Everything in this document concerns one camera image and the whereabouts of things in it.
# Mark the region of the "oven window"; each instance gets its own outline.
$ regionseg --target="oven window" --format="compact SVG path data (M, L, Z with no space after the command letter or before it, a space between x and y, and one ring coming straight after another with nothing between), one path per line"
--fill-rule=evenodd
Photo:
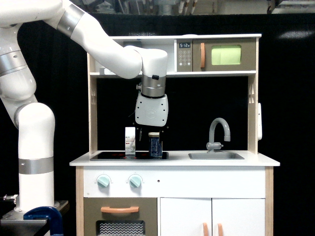
M145 222L143 220L98 220L96 222L97 236L144 236Z
M241 45L218 45L212 46L212 65L240 65Z

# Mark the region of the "oven handle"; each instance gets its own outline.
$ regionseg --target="oven handle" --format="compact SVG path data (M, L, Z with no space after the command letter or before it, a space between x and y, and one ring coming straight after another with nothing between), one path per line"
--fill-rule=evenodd
M139 207L131 206L129 208L110 208L109 206L103 206L100 211L104 213L133 213L139 212Z

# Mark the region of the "blue can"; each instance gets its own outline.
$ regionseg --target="blue can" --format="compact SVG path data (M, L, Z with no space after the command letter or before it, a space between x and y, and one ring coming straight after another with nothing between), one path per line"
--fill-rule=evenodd
M149 133L149 155L151 157L162 157L162 143L159 141L159 132Z

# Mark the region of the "microwave handle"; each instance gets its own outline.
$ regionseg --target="microwave handle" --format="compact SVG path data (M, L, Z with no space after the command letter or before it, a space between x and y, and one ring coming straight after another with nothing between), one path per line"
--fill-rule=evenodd
M104 213L133 213L139 212L139 207L132 206L129 208L110 208L109 206L103 206L100 211Z
M201 49L201 66L200 66L200 68L205 68L205 58L206 58L205 43L200 44L200 49Z

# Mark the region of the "white countertop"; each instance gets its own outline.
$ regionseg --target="white countertop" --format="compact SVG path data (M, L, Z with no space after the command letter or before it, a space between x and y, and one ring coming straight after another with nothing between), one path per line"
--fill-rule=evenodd
M189 153L206 153L200 151L166 151L169 153L167 160L93 160L92 157L103 151L89 152L70 162L70 166L280 166L275 161L263 154L253 154L247 150L223 150L222 152L237 153L244 160L191 160Z

